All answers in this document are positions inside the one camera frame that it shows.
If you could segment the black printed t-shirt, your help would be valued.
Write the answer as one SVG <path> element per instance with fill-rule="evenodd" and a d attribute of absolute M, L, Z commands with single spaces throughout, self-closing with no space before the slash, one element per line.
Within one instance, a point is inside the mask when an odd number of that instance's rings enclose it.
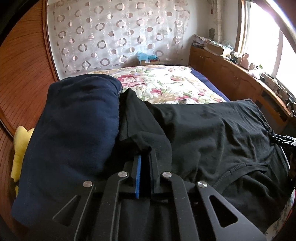
<path fill-rule="evenodd" d="M 251 101 L 152 104 L 128 89 L 119 98 L 121 154 L 155 150 L 162 171 L 206 181 L 260 231 L 280 218 L 293 187 L 274 131 Z"/>

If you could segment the long wooden side cabinet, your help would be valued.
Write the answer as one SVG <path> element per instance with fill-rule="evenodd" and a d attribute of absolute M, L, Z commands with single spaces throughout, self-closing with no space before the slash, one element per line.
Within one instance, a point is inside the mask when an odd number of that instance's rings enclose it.
<path fill-rule="evenodd" d="M 189 65 L 229 100 L 252 99 L 276 133 L 295 137 L 295 117 L 264 82 L 238 65 L 195 46 L 190 49 Z"/>

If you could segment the folded navy blue garment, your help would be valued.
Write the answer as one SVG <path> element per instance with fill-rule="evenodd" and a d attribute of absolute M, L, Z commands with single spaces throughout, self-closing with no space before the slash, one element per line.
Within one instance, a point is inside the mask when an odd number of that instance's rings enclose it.
<path fill-rule="evenodd" d="M 83 182 L 99 179 L 118 134 L 121 91 L 121 82 L 105 74 L 50 85 L 23 159 L 14 219 L 32 227 Z"/>

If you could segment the blue floral white sheet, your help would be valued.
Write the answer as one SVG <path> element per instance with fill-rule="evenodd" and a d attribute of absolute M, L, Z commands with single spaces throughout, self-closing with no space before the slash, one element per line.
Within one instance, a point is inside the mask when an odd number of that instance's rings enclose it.
<path fill-rule="evenodd" d="M 284 209 L 280 213 L 280 218 L 275 221 L 265 232 L 265 237 L 267 241 L 271 241 L 283 228 L 284 224 L 287 222 L 288 217 L 292 213 L 292 207 L 295 203 L 295 189 L 291 193 L 290 198 L 288 199 Z"/>

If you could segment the pink bottle on cabinet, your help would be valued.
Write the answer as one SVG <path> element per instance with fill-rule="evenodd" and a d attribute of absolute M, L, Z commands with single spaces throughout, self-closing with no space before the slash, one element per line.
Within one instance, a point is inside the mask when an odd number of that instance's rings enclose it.
<path fill-rule="evenodd" d="M 243 54 L 241 57 L 240 66 L 246 70 L 249 69 L 249 61 L 248 61 L 249 55 L 247 53 Z"/>

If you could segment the yellow plush toy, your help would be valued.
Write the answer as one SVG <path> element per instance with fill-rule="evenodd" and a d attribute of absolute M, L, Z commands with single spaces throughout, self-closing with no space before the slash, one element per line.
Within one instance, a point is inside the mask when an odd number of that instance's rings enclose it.
<path fill-rule="evenodd" d="M 21 170 L 23 165 L 23 159 L 27 150 L 29 141 L 33 134 L 34 128 L 27 131 L 23 126 L 19 126 L 16 129 L 14 135 L 14 158 L 11 170 L 11 177 L 15 183 L 15 192 L 18 195 L 19 185 L 18 182 L 21 176 Z"/>

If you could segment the floral pink bed blanket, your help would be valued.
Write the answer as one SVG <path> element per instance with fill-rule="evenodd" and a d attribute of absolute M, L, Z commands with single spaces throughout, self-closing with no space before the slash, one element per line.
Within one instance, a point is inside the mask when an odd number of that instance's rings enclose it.
<path fill-rule="evenodd" d="M 97 70 L 121 82 L 123 91 L 133 90 L 137 97 L 150 103 L 208 104 L 229 99 L 206 77 L 185 66 L 135 66 Z"/>

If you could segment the cardboard box on cabinet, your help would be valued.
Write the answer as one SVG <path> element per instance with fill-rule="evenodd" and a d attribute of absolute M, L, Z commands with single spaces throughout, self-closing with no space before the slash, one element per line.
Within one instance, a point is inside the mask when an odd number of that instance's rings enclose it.
<path fill-rule="evenodd" d="M 218 56 L 226 56 L 232 52 L 231 48 L 213 42 L 207 42 L 205 49 Z"/>

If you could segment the blue tissue box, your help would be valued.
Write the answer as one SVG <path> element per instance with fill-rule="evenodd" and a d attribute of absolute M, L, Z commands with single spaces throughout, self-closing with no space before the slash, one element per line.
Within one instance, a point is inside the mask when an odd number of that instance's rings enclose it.
<path fill-rule="evenodd" d="M 159 65 L 159 58 L 156 55 L 148 55 L 143 52 L 138 52 L 137 59 L 140 66 Z"/>

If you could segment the wooden wardrobe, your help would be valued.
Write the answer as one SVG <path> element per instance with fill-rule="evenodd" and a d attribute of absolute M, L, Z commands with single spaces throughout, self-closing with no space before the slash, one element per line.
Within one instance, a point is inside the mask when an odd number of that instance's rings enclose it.
<path fill-rule="evenodd" d="M 1 218 L 15 234 L 26 229 L 11 216 L 13 134 L 33 128 L 49 85 L 57 81 L 46 43 L 46 1 L 1 1 L 1 18 L 11 30 L 1 44 Z"/>

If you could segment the pink circle-pattern curtain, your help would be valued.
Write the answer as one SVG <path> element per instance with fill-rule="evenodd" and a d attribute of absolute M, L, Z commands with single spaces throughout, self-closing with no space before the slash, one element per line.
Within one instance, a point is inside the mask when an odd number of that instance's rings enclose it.
<path fill-rule="evenodd" d="M 131 66 L 140 53 L 184 59 L 187 1 L 48 1 L 48 34 L 60 79 Z"/>

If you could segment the window with wooden frame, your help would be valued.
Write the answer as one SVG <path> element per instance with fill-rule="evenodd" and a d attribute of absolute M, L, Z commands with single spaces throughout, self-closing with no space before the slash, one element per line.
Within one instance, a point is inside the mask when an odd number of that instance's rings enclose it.
<path fill-rule="evenodd" d="M 249 63 L 263 70 L 295 93 L 295 51 L 274 18 L 254 1 L 241 4 L 242 53 Z"/>

